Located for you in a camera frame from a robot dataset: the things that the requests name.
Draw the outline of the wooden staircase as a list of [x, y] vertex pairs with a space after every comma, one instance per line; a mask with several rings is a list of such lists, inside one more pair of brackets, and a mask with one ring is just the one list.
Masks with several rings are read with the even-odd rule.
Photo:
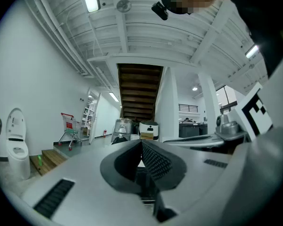
[[163, 67], [145, 64], [117, 64], [121, 117], [132, 121], [154, 121]]

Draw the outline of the black railing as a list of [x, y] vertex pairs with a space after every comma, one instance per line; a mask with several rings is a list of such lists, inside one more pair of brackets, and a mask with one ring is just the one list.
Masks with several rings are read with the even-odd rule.
[[198, 113], [198, 106], [196, 106], [196, 105], [179, 104], [178, 105], [178, 110], [180, 112]]

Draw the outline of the white smart toilet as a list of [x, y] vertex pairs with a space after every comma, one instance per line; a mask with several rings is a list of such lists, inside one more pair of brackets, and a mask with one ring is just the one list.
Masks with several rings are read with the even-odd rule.
[[14, 108], [6, 123], [6, 148], [8, 162], [15, 176], [22, 180], [30, 177], [29, 151], [25, 142], [26, 123], [19, 108]]

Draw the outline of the black cabinet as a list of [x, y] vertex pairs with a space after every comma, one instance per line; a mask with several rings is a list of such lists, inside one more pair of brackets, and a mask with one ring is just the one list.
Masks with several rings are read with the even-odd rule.
[[208, 133], [208, 126], [205, 123], [180, 123], [179, 137], [187, 138], [193, 136], [202, 136]]

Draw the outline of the wooden steps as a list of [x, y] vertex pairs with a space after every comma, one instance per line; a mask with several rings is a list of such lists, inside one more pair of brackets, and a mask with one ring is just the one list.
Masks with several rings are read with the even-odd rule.
[[45, 175], [67, 160], [67, 158], [65, 158], [55, 150], [42, 150], [42, 153], [40, 155], [42, 156], [41, 167], [38, 164], [38, 155], [30, 156], [30, 161], [41, 176]]

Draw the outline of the white door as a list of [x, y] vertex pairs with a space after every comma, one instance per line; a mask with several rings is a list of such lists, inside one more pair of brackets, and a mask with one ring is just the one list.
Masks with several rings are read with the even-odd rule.
[[94, 139], [94, 133], [96, 130], [96, 120], [97, 120], [97, 108], [98, 108], [98, 104], [100, 102], [101, 99], [101, 93], [99, 93], [99, 96], [96, 100], [96, 104], [94, 106], [94, 111], [92, 114], [92, 120], [91, 120], [91, 126], [90, 126], [90, 135], [89, 135], [89, 145], [91, 145], [93, 139]]

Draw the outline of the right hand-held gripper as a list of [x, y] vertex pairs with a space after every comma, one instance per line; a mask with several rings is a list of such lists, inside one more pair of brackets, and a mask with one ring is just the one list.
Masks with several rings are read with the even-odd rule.
[[261, 89], [262, 85], [256, 83], [233, 110], [218, 116], [216, 134], [167, 140], [164, 143], [189, 149], [211, 149], [241, 137], [253, 141], [273, 127], [271, 117], [258, 96]]

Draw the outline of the person's black shirt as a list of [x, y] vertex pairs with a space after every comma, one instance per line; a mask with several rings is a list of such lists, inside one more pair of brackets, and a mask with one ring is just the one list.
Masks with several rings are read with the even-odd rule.
[[283, 59], [283, 0], [231, 0], [271, 76]]

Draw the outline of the short ceiling light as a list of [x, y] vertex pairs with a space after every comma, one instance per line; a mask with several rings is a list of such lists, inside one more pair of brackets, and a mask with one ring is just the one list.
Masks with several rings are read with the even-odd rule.
[[259, 46], [254, 44], [250, 49], [246, 51], [245, 56], [247, 59], [250, 59], [253, 56], [255, 56], [257, 53], [259, 53]]

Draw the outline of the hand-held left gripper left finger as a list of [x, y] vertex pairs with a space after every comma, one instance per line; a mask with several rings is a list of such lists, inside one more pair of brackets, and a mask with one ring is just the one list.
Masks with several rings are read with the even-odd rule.
[[36, 224], [154, 226], [135, 182], [145, 140], [91, 150], [67, 159], [23, 194]]

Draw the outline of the plastic-wrapped grey appliance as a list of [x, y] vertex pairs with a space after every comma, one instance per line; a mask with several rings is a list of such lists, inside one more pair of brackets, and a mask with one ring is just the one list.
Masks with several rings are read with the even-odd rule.
[[119, 118], [116, 120], [114, 130], [112, 133], [111, 143], [130, 141], [133, 131], [133, 121], [126, 118]]

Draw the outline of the white black round appliance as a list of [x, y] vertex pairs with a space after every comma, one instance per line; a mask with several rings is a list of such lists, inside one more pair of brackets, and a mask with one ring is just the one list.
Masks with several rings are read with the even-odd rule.
[[141, 121], [139, 123], [139, 135], [141, 132], [153, 133], [154, 139], [159, 139], [159, 126], [157, 122], [154, 121]]

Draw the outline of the round ceiling fixture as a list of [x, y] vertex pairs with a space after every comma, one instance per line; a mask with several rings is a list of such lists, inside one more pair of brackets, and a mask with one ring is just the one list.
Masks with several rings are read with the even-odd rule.
[[129, 0], [120, 0], [117, 3], [117, 10], [121, 13], [127, 13], [132, 8], [132, 3]]

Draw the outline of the white storage shelves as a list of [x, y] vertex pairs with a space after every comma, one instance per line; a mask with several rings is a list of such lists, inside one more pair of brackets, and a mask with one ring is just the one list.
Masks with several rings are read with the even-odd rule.
[[94, 107], [95, 107], [95, 101], [85, 106], [84, 111], [83, 111], [82, 121], [81, 121], [81, 128], [87, 128], [87, 129], [90, 128], [91, 123], [92, 123], [92, 117], [94, 114]]

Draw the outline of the red-handled shopping cart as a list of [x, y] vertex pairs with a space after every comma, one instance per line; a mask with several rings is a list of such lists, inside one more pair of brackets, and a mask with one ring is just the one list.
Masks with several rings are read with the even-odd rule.
[[73, 143], [77, 142], [82, 145], [83, 141], [80, 137], [80, 134], [83, 130], [81, 129], [80, 122], [78, 122], [73, 115], [61, 113], [61, 116], [63, 118], [64, 132], [58, 140], [58, 145], [62, 145], [62, 138], [65, 135], [69, 135], [71, 137], [71, 140], [68, 145], [68, 150], [72, 151]]

